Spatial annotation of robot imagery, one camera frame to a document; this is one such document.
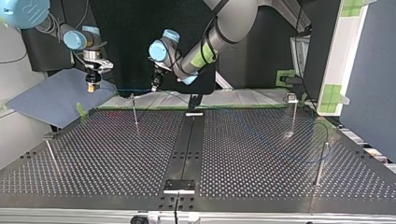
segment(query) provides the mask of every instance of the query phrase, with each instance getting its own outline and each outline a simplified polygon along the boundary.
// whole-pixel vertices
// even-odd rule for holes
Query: green tape
[[[6,27],[8,27],[8,24],[3,17],[0,17],[0,22],[3,23]]]
[[[287,87],[287,88],[292,88],[292,84],[286,84],[286,82],[281,81],[280,79],[282,77],[295,77],[296,76],[296,71],[295,70],[279,70],[277,71],[277,76],[276,76],[276,86],[277,87]]]
[[[80,102],[77,102],[77,112],[81,117],[81,121],[87,120],[90,117],[90,113],[84,109],[84,105]]]
[[[215,61],[214,60],[215,55],[213,54],[212,50],[210,49],[210,47],[207,44],[204,45],[204,56],[208,63],[213,63]],[[195,55],[194,59],[192,59],[192,61],[191,61],[191,64],[197,68],[202,68],[206,65],[206,62],[205,62],[204,58],[202,57],[201,51],[199,51],[197,53],[197,55]]]
[[[345,0],[341,17],[359,17],[364,7],[364,0]]]
[[[325,85],[319,106],[321,113],[335,113],[341,103],[341,85]]]

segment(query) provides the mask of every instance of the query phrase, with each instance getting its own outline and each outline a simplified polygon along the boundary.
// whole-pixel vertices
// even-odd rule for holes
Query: end effector
[[[113,68],[113,63],[102,58],[100,48],[106,42],[102,42],[100,30],[83,26],[80,31],[66,23],[59,23],[50,14],[50,0],[1,0],[0,21],[19,29],[36,28],[63,41],[71,50],[83,50],[89,92],[97,90],[102,74]]]

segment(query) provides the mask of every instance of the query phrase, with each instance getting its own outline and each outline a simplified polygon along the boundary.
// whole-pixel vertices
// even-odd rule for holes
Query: black cable
[[[85,19],[87,18],[89,5],[90,5],[90,0],[87,0],[87,5],[85,6],[84,16],[82,16],[81,21],[80,21],[80,22],[78,23],[78,25],[76,26],[76,29],[78,29],[78,27],[79,27],[80,25],[82,25],[82,23],[83,23],[83,22],[85,21]]]
[[[303,82],[303,87],[304,87],[304,90],[305,90],[306,94],[308,95],[309,99],[312,101],[312,105],[314,106],[315,110],[318,111],[317,106],[316,106],[315,103],[313,102],[314,99],[311,97],[311,94],[309,94],[308,88],[307,88],[306,85],[305,85],[304,78],[302,77],[302,75],[304,74],[304,72],[301,70],[301,67],[300,67],[300,59],[299,59],[299,56],[298,56],[298,48],[297,48],[298,24],[300,23],[300,19],[301,19],[302,13],[303,13],[303,5],[300,5],[300,10],[299,10],[299,12],[298,12],[297,24],[296,24],[296,36],[295,36],[295,38],[294,38],[294,47],[295,47],[295,50],[296,50],[296,61],[297,61],[298,72],[299,72],[299,74],[300,74],[300,75],[297,76],[297,77],[299,77],[300,80]]]
[[[174,215],[175,215],[175,224],[178,224],[178,217],[177,217],[177,206],[178,206],[178,197],[180,196],[180,194],[177,195],[177,200],[176,200],[176,205],[175,205],[175,211],[174,211]]]
[[[25,51],[25,53],[23,54],[23,56],[20,57],[19,59],[12,60],[12,61],[9,61],[9,62],[0,62],[0,64],[17,63],[17,62],[22,61],[24,58],[26,58],[26,56],[27,56],[27,50]]]

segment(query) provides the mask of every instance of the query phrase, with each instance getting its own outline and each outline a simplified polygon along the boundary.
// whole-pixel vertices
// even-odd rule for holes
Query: metal bracket
[[[194,180],[167,180],[164,194],[195,194],[195,181]]]
[[[84,58],[84,60],[85,60],[86,62],[98,63],[98,64],[100,64],[100,65],[101,65],[101,66],[99,67],[99,73],[100,73],[100,74],[109,72],[109,71],[110,71],[111,69],[113,69],[113,67],[114,67],[114,64],[113,64],[111,61],[105,60],[105,59],[95,59],[95,60],[91,60],[91,59],[86,59],[86,58]],[[86,67],[89,67],[89,68],[91,68],[91,69],[94,68],[94,66],[91,65],[91,64],[87,64]]]

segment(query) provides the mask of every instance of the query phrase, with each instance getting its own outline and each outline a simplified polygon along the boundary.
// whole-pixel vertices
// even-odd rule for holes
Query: white panel
[[[1,64],[21,58],[26,49],[21,34],[13,28],[7,28],[2,23],[0,23],[0,38],[1,102],[29,90],[43,81],[44,77],[42,73],[32,72],[28,57],[17,63]]]
[[[21,154],[36,147],[50,126],[12,110],[2,110],[10,98],[29,90],[44,80],[42,73],[32,72],[29,58],[20,62],[26,49],[21,34],[0,23],[0,169],[15,161]]]
[[[0,170],[38,146],[49,132],[48,124],[19,113],[0,119]]]
[[[361,39],[361,30],[367,14],[367,8],[363,7],[359,17],[339,17],[335,28],[332,48],[327,63],[325,76],[322,83],[318,104],[321,103],[325,85],[342,85],[341,94],[347,92],[355,61],[358,45]],[[343,105],[337,106],[335,113],[319,113],[321,116],[340,116]]]

